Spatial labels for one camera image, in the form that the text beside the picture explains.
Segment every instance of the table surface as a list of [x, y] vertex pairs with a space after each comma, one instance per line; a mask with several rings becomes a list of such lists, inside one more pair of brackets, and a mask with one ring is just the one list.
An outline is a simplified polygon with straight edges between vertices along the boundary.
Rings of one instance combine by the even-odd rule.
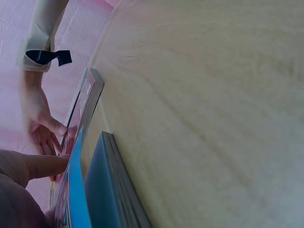
[[155, 227], [304, 226], [304, 1], [124, 0], [90, 65]]

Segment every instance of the person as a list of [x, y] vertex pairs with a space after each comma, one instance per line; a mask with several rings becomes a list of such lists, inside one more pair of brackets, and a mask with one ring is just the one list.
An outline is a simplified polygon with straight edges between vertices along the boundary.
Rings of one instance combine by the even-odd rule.
[[25, 187], [28, 181], [62, 173], [69, 155], [26, 155], [0, 150], [0, 224], [2, 228], [51, 228], [54, 209], [45, 214]]
[[19, 100], [24, 132], [37, 154], [56, 155], [60, 144], [56, 135], [64, 136], [67, 128], [50, 114], [42, 77], [50, 63], [40, 65], [26, 56], [28, 50], [54, 51], [54, 38], [68, 0], [36, 0], [30, 28], [21, 41], [17, 66], [20, 68]]
[[50, 64], [40, 65], [26, 56], [27, 50], [54, 51], [54, 37], [68, 0], [36, 0], [30, 28], [21, 41], [17, 66], [20, 68], [19, 100], [28, 142], [37, 155], [0, 150], [0, 224], [3, 228], [52, 227], [54, 210], [45, 215], [25, 190], [34, 178], [62, 173], [68, 156], [60, 152], [56, 135], [64, 136], [67, 128], [51, 116], [42, 77]]

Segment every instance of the black ribbon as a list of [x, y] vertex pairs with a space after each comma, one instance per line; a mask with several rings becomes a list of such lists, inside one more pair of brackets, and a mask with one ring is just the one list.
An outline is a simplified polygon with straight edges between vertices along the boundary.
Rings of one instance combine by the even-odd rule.
[[58, 59], [59, 66], [72, 63], [71, 53], [69, 50], [61, 50], [56, 52], [44, 50], [29, 50], [26, 51], [25, 54], [35, 63], [41, 65], [46, 65], [50, 63], [54, 58]]

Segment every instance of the pink floor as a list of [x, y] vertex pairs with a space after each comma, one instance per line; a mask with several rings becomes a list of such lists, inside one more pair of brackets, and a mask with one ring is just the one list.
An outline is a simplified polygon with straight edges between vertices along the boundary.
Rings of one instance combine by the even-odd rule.
[[[54, 62], [44, 77], [52, 115], [64, 122], [82, 72], [117, 0], [70, 0], [56, 36], [56, 49], [71, 50], [73, 64]], [[22, 135], [15, 58], [35, 0], [0, 0], [0, 148], [32, 154]], [[28, 191], [42, 210], [48, 206], [49, 180], [30, 181]]]

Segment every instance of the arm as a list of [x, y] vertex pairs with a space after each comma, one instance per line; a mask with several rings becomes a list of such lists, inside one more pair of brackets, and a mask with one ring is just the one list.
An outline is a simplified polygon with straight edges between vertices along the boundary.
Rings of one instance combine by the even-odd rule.
[[36, 0], [27, 36], [21, 41], [17, 66], [21, 69], [20, 86], [41, 86], [42, 76], [50, 63], [40, 65], [29, 59], [25, 52], [31, 49], [54, 51], [54, 38], [68, 0]]
[[48, 100], [41, 88], [43, 73], [50, 68], [37, 64], [26, 56], [28, 50], [54, 51], [54, 37], [68, 0], [36, 0], [27, 36], [21, 41], [17, 66], [19, 100], [25, 135], [38, 154], [56, 155], [61, 150], [55, 135], [64, 136], [67, 128], [50, 113]]

